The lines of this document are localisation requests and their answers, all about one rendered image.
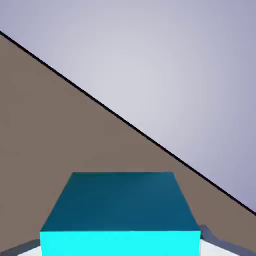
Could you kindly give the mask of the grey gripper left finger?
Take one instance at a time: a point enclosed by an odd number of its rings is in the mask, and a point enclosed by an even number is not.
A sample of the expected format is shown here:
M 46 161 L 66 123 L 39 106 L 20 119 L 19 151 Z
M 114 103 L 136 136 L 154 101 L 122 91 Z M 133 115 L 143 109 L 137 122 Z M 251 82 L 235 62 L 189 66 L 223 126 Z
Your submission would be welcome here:
M 34 239 L 34 240 L 28 241 L 26 243 L 20 244 L 18 246 L 15 246 L 13 248 L 10 248 L 10 249 L 0 252 L 0 256 L 18 256 L 20 254 L 23 254 L 25 252 L 28 252 L 32 249 L 37 248 L 40 245 L 41 245 L 40 240 Z

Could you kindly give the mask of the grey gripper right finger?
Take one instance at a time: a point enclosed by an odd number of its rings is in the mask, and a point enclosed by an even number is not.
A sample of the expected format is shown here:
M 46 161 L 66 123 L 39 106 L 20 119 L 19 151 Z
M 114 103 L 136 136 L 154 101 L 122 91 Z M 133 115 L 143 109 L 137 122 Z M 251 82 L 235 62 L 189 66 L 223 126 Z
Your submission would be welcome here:
M 218 239 L 206 225 L 200 225 L 199 256 L 256 256 L 247 248 Z

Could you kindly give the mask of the small cyan cube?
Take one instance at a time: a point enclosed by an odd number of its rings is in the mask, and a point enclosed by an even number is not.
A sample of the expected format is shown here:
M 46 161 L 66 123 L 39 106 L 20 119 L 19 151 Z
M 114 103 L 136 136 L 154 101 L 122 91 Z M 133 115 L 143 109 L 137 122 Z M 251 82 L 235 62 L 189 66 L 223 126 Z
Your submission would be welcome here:
M 171 172 L 73 173 L 40 231 L 42 256 L 200 256 Z

